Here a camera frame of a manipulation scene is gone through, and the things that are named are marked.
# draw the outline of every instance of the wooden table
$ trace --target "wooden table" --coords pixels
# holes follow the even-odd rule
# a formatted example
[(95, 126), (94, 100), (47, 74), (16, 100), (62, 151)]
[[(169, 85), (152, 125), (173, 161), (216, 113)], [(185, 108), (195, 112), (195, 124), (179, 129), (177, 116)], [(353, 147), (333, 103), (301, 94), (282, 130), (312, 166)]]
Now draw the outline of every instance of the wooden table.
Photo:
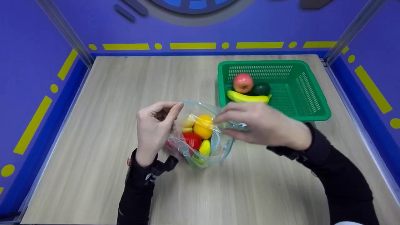
[[(316, 55), (98, 57), (22, 223), (115, 224), (139, 109), (161, 100), (216, 104), (221, 61), (275, 59), (309, 64), (332, 111), (316, 126), (364, 173), (380, 222), (398, 223), (400, 210)], [(321, 225), (329, 213), (308, 169), (237, 141), (221, 164), (196, 170), (182, 161), (160, 176), (150, 223)]]

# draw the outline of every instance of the clear plastic bag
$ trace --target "clear plastic bag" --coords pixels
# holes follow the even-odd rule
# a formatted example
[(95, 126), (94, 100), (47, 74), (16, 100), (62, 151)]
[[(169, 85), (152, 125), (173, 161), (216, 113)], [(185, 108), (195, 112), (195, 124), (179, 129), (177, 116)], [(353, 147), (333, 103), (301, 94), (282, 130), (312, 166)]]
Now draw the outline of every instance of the clear plastic bag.
[(183, 104), (166, 146), (195, 167), (207, 167), (224, 160), (234, 139), (222, 134), (221, 130), (243, 129), (243, 124), (227, 122), (214, 125), (212, 120), (222, 108), (190, 100), (183, 101)]

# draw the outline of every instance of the circular window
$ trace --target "circular window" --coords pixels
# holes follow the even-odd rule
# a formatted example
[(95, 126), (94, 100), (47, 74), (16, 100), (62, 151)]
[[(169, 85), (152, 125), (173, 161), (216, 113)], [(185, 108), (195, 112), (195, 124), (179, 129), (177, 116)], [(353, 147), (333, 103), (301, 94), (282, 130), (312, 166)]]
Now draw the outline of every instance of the circular window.
[(225, 21), (254, 0), (138, 0), (149, 14), (181, 26), (207, 26)]

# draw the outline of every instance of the avocado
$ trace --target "avocado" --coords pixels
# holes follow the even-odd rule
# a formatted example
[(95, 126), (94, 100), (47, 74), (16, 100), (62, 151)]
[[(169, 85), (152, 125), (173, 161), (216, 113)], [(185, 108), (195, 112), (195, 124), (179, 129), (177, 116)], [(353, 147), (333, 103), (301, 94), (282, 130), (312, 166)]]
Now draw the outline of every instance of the avocado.
[(258, 96), (265, 95), (268, 96), (271, 92), (271, 86), (266, 82), (257, 83), (253, 86), (250, 91), (250, 95)]

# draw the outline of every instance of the plastic basket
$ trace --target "plastic basket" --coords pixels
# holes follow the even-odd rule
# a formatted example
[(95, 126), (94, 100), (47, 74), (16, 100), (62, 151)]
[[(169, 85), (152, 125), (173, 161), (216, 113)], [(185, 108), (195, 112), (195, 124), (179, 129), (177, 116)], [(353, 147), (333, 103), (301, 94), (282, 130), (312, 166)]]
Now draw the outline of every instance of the plastic basket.
[(302, 122), (325, 121), (331, 116), (326, 98), (310, 67), (301, 60), (224, 61), (218, 65), (218, 89), (221, 107), (230, 99), (233, 79), (249, 74), (254, 83), (271, 86), (269, 105)]

